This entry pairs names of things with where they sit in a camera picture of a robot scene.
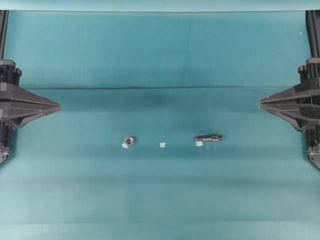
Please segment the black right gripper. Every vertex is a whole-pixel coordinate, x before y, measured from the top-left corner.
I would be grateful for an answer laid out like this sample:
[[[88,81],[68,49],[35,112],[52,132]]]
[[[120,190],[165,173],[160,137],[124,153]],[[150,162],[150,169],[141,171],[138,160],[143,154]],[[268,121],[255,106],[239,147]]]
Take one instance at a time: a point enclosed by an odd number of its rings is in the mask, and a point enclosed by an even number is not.
[[[297,72],[300,84],[259,101],[266,112],[290,123],[298,132],[315,129],[320,124],[320,106],[297,103],[320,96],[320,58],[311,57]]]

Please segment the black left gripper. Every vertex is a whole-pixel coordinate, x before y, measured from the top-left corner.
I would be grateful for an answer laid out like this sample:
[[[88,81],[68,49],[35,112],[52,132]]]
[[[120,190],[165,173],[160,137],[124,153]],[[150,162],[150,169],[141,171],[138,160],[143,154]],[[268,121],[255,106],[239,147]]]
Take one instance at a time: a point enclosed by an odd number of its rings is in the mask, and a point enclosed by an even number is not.
[[[1,116],[0,120],[0,162],[3,163],[11,154],[11,140],[13,128],[19,129],[29,122],[49,116],[62,110],[61,105],[48,98],[33,94],[19,87],[22,71],[16,68],[13,60],[0,61],[0,99],[5,102],[20,102],[38,104],[53,108],[42,109],[36,112],[10,114]]]

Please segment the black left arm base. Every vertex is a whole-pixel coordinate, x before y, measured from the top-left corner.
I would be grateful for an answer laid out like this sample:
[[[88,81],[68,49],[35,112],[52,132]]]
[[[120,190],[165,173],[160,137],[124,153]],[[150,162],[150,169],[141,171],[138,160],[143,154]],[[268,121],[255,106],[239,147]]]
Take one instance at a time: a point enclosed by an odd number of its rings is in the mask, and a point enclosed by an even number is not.
[[[6,34],[9,19],[9,10],[0,11],[0,59],[4,59],[4,50],[6,42]]]

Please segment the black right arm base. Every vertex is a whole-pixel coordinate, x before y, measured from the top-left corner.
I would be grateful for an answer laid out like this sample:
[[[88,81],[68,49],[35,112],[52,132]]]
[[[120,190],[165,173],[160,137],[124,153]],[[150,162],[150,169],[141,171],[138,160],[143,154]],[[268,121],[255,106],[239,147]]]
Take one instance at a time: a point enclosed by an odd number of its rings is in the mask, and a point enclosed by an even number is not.
[[[320,11],[305,12],[306,29],[312,58],[320,57]]]

